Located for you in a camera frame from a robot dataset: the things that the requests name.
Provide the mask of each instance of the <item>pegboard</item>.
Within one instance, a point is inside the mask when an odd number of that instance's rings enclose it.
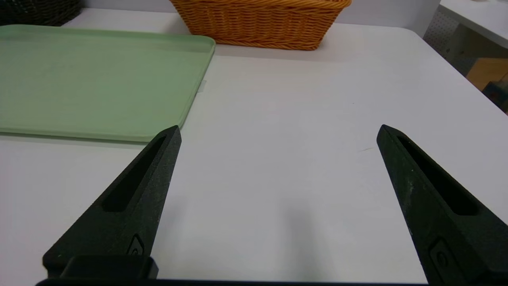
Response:
[[[423,40],[440,55],[444,56],[444,50],[452,39],[453,33],[458,26],[459,22],[444,15],[440,11],[436,11],[423,36]]]
[[[466,76],[477,59],[457,56],[457,54],[460,54],[458,51],[450,55],[450,52],[454,52],[450,51],[450,47],[457,44],[454,41],[461,40],[460,35],[456,33],[458,28],[459,22],[438,10],[434,14],[423,36],[423,40],[445,58],[457,71]]]

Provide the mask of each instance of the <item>screw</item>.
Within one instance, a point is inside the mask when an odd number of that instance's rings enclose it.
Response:
[[[448,266],[448,258],[446,258],[446,255],[442,251],[437,253],[437,263],[439,263],[441,267]]]

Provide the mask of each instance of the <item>background furniture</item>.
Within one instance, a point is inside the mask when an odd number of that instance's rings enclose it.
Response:
[[[508,58],[508,2],[442,0],[424,40],[466,76],[477,58]]]

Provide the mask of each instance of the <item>dark wicker basket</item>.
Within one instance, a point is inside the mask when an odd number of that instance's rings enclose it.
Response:
[[[81,0],[0,0],[0,25],[61,26],[82,7]]]

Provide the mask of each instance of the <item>white table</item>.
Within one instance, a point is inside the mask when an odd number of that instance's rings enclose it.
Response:
[[[441,11],[492,42],[508,48],[508,2],[441,0]]]
[[[68,26],[186,31],[176,14],[96,9]],[[381,124],[508,221],[508,118],[411,31],[334,24],[316,51],[219,45],[205,80],[152,251],[159,278],[425,282]],[[141,149],[1,136],[0,284],[45,278],[44,252]]]

